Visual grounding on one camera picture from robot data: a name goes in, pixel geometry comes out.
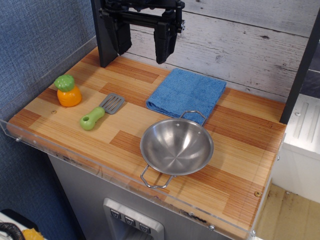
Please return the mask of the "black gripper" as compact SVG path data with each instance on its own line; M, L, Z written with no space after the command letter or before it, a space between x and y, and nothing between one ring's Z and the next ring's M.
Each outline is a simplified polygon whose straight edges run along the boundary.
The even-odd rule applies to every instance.
M123 55L131 46L130 25L154 29L156 62L174 52L177 34L185 29L181 0L105 0L100 17L114 50Z

